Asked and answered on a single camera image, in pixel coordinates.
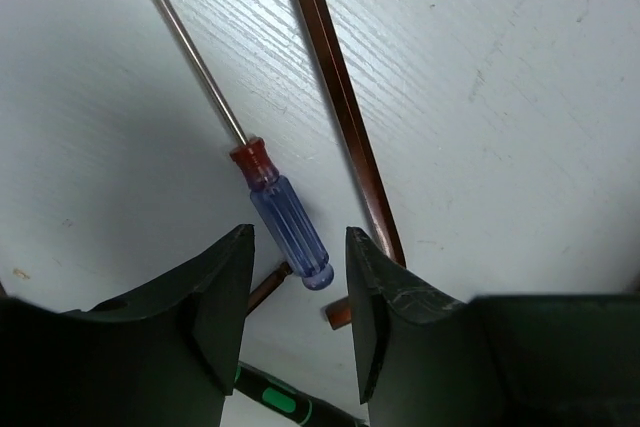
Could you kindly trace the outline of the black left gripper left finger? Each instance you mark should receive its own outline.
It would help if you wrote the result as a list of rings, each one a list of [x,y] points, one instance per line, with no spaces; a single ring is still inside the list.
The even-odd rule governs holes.
[[[232,393],[254,266],[240,225],[88,311],[1,301],[5,426],[216,426]]]

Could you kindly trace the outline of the green black screwdriver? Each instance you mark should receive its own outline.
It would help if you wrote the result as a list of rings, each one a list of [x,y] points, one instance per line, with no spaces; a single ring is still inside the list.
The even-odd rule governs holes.
[[[298,426],[367,426],[364,420],[242,362],[236,369],[234,387],[254,402]]]

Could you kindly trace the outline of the blue red screwdriver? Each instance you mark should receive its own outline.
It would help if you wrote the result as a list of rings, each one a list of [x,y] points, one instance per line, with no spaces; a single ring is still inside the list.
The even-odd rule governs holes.
[[[248,137],[170,0],[152,0],[199,79],[206,97],[236,141],[230,158],[241,171],[251,202],[293,273],[309,290],[334,279],[329,254],[288,178],[269,157],[260,137]]]

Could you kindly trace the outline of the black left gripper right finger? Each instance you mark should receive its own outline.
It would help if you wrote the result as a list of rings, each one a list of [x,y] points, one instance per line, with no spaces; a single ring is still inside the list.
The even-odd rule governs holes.
[[[362,403],[375,426],[635,426],[639,298],[461,302],[346,232]]]

